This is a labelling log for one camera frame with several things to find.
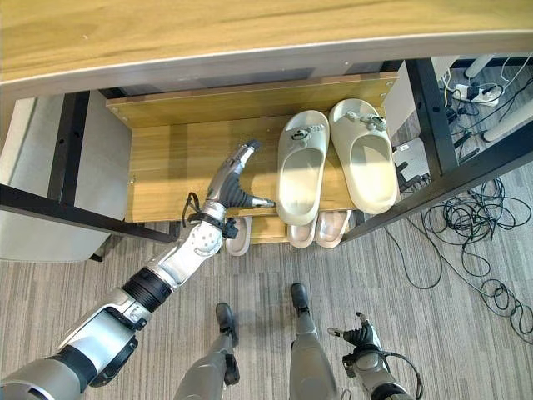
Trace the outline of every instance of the silver robot arm segment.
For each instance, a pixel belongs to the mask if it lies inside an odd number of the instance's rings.
[[[136,331],[222,245],[234,237],[234,221],[226,221],[228,208],[274,207],[271,200],[245,193],[239,177],[259,148],[252,140],[218,169],[202,209],[189,218],[176,242],[112,290],[74,324],[57,354],[30,362],[0,382],[0,398],[73,400],[87,386],[109,383],[137,347]]]
[[[361,328],[343,331],[329,327],[328,333],[343,338],[356,348],[352,354],[342,358],[346,375],[357,378],[368,398],[371,400],[415,400],[422,397],[423,386],[420,374],[414,365],[404,356],[393,352],[385,352],[381,348],[376,329],[370,324],[365,314],[358,312]],[[392,376],[386,363],[386,357],[394,356],[406,360],[414,369],[417,380],[416,396],[407,394],[405,388]]]

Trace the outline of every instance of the desk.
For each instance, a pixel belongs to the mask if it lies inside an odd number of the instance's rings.
[[[18,98],[165,82],[170,78],[179,81],[236,76],[265,66],[298,69],[317,60],[327,60],[330,70],[325,75],[336,75],[353,63],[521,52],[530,51],[533,43],[530,0],[166,0],[156,7],[140,0],[2,0],[0,8],[3,135],[7,131],[5,116]],[[531,160],[531,144],[524,136],[524,129],[531,127],[526,126],[513,135],[522,132],[516,139],[522,138],[524,146],[515,148],[505,139],[497,143],[501,145],[498,160],[481,154],[468,166],[453,165],[449,134],[438,128],[443,110],[436,96],[435,74],[429,72],[424,60],[413,62],[410,71],[415,98],[419,98],[416,103],[421,105],[417,112],[426,127],[431,174],[441,186],[437,191],[434,187],[425,189],[426,194],[416,202],[411,200],[410,205],[400,202],[390,212],[372,218],[374,225],[365,223],[348,238],[402,218],[422,204],[427,206],[429,201],[451,196],[455,190],[464,190],[511,166],[515,168],[516,160],[520,159],[519,164]],[[456,169],[463,173],[454,172],[451,181],[446,178]],[[25,207],[25,213],[35,213],[31,206],[38,199],[21,202],[21,193],[6,187],[4,193],[2,209],[22,211]],[[85,214],[69,217],[82,226],[91,219]],[[108,232],[108,223],[101,221],[97,228]],[[127,225],[117,228],[115,222],[113,226],[111,231],[129,232]]]

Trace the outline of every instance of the tangled wire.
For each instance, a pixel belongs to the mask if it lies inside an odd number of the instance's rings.
[[[527,217],[518,221],[515,214],[508,208],[508,202],[520,204],[526,210]],[[461,263],[465,272],[472,277],[483,278],[491,272],[491,264],[485,257],[471,250],[471,245],[484,239],[492,240],[498,228],[511,230],[530,220],[531,208],[518,198],[506,196],[505,187],[499,178],[483,183],[479,191],[471,189],[463,195],[455,196],[421,212],[422,227],[407,218],[407,222],[431,243],[439,255],[438,277],[427,286],[420,286],[413,282],[407,271],[400,244],[388,229],[386,229],[386,234],[395,243],[401,255],[403,268],[411,285],[419,289],[434,288],[441,280],[444,261],[463,281],[481,295],[485,305],[494,314],[509,318],[512,329],[524,342],[533,344],[531,337],[533,310],[531,307],[521,302],[499,279],[488,278],[482,282],[480,287],[470,283],[439,251],[430,236],[431,234],[446,244],[461,247]],[[448,232],[454,233],[456,240],[450,240]],[[467,266],[469,258],[472,261],[478,261],[476,271]]]

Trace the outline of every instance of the wooden tabletop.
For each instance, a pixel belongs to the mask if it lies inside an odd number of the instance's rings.
[[[500,30],[533,33],[531,0],[2,0],[0,8],[4,82],[307,43]]]

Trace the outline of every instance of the black metal frame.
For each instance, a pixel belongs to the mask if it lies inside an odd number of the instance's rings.
[[[89,97],[89,92],[80,92],[68,93],[63,99],[47,197],[0,184],[0,210],[121,236],[173,242],[178,234],[175,227],[167,234],[74,206]]]
[[[533,122],[529,122],[458,165],[431,60],[406,60],[406,66],[421,125],[421,139],[426,150],[431,183],[399,201],[383,214],[366,221],[361,220],[360,215],[356,226],[342,238],[344,243],[533,161]]]
[[[384,62],[381,70],[397,71],[401,63],[402,60]],[[407,60],[406,65],[421,123],[421,139],[428,158],[431,183],[401,200],[389,211],[367,221],[362,212],[356,212],[357,226],[344,235],[343,242],[382,228],[533,160],[533,122],[530,122],[458,165],[431,60]],[[166,234],[74,206],[88,99],[88,92],[65,95],[48,198],[0,185],[0,210],[122,236],[172,242],[179,233],[177,223],[171,222],[170,232]]]

